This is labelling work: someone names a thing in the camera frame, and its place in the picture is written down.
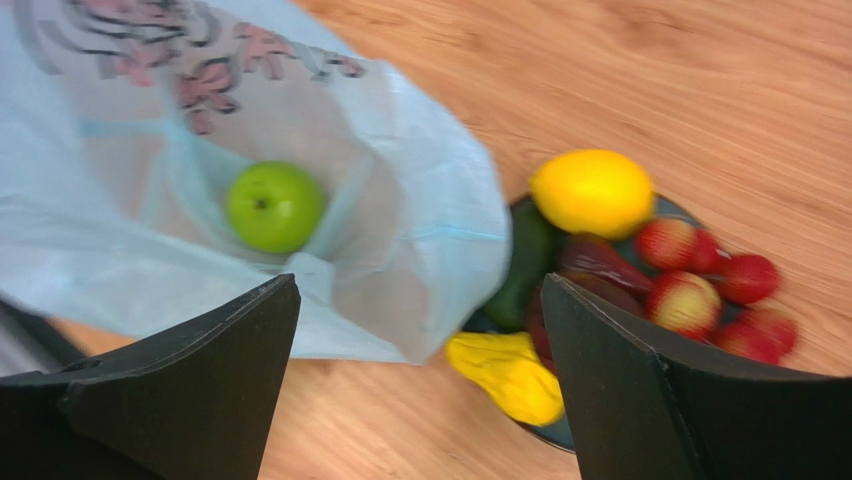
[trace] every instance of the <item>yellow lemon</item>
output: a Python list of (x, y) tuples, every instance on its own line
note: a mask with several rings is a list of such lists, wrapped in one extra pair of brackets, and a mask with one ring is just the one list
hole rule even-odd
[(610, 240), (629, 236), (654, 210), (648, 173), (608, 150), (578, 150), (550, 160), (530, 179), (530, 190), (550, 223)]

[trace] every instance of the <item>dark plate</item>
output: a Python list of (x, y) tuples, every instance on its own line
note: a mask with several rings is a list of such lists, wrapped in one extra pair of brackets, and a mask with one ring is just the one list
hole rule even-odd
[[(527, 198), (528, 197), (521, 198), (518, 202), (524, 201)], [(695, 225), (696, 227), (702, 227), (702, 224), (696, 220), (695, 217), (690, 215), (689, 212), (661, 195), (657, 196), (655, 212), (655, 216), (657, 217), (677, 217)], [(622, 257), (649, 276), (653, 277), (653, 270), (650, 270), (639, 260), (639, 255), (636, 252), (632, 237), (627, 240), (617, 242), (613, 244), (613, 246)], [(722, 316), (722, 323), (731, 322), (740, 310), (741, 307), (729, 303), (726, 304), (725, 311)], [(470, 319), (468, 319), (467, 323), (465, 323), (463, 330), (468, 332), (500, 333), (497, 326), (490, 318), (488, 318), (488, 315), (482, 311), (482, 309), (474, 312)], [(563, 415), (561, 419), (557, 420), (556, 423), (545, 427), (534, 427), (532, 425), (525, 424), (520, 425), (542, 441), (562, 450), (574, 452), (574, 438), (571, 435), (571, 427), (568, 425), (568, 420), (565, 415)]]

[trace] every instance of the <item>plastic bag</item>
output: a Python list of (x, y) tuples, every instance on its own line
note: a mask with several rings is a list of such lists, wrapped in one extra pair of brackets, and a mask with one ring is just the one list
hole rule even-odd
[[(143, 337), (292, 272), (294, 357), (421, 363), (502, 280), (488, 152), (284, 0), (6, 0), (0, 41), (0, 290), (31, 308)], [(289, 257), (222, 209), (274, 159), (331, 192)]]

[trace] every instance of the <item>tabletop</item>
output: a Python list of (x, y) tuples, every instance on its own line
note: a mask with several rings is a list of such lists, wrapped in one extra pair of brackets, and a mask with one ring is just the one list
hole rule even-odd
[[(852, 375), (852, 3), (297, 3), (456, 114), (508, 200), (561, 152), (641, 163), (727, 247), (779, 265), (777, 302), (804, 329), (785, 365)], [(92, 353), (128, 342), (62, 328)], [(440, 354), (294, 360), (278, 407), (262, 480), (580, 478)]]

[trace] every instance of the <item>yellow pepper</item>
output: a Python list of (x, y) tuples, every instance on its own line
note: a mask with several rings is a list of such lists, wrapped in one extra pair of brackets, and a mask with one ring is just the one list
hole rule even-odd
[(541, 365), (528, 333), (460, 332), (447, 343), (446, 355), (509, 417), (538, 427), (562, 417), (559, 381)]

